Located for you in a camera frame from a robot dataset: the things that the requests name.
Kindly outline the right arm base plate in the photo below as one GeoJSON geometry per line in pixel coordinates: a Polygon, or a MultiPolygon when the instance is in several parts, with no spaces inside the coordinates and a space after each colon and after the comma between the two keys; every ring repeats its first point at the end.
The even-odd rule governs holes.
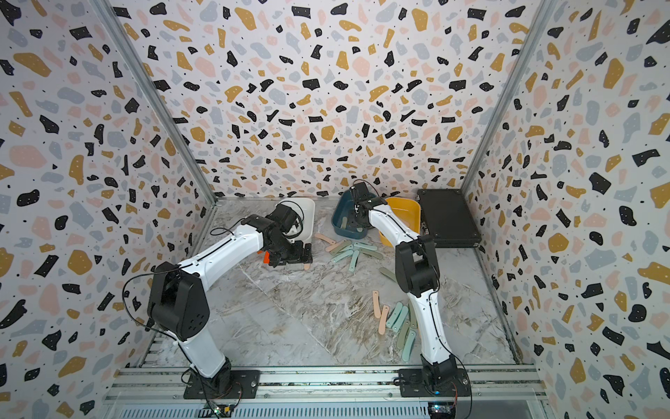
{"type": "Polygon", "coordinates": [[[433,382],[420,368],[404,368],[394,377],[394,385],[400,388],[401,396],[407,398],[470,397],[472,393],[463,368],[457,368],[454,375],[441,382],[433,382]]]}

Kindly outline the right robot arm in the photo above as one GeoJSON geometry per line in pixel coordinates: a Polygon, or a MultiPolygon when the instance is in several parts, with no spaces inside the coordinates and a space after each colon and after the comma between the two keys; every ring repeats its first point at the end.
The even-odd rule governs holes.
{"type": "Polygon", "coordinates": [[[380,231],[394,246],[396,282],[408,295],[420,332],[422,381],[427,391],[436,395],[450,387],[458,361],[441,321],[440,268],[434,240],[402,223],[387,201],[368,190],[365,183],[354,183],[350,192],[355,223],[380,231]]]}

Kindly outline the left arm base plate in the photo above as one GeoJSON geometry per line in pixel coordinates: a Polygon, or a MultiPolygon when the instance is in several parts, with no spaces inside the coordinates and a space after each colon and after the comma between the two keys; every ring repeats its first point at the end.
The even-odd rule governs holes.
{"type": "Polygon", "coordinates": [[[261,371],[228,369],[213,378],[190,375],[183,398],[186,400],[254,399],[260,384],[261,371]]]}

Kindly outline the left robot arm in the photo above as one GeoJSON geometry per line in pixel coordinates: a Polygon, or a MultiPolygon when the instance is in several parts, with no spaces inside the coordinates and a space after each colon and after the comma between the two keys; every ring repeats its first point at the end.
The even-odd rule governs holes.
{"type": "Polygon", "coordinates": [[[178,264],[164,262],[151,272],[147,327],[173,340],[192,370],[191,386],[224,395],[233,382],[230,359],[209,331],[208,291],[218,279],[258,252],[269,265],[310,265],[316,204],[284,199],[271,213],[238,220],[222,238],[178,264]]]}

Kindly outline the olive knife top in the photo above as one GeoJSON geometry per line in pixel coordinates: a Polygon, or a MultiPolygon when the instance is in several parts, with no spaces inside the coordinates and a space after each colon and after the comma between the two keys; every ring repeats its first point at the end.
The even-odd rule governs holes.
{"type": "Polygon", "coordinates": [[[352,249],[352,242],[350,240],[343,240],[337,244],[333,244],[327,247],[326,251],[328,251],[331,255],[337,255],[343,251],[349,251],[350,249],[352,249]]]}

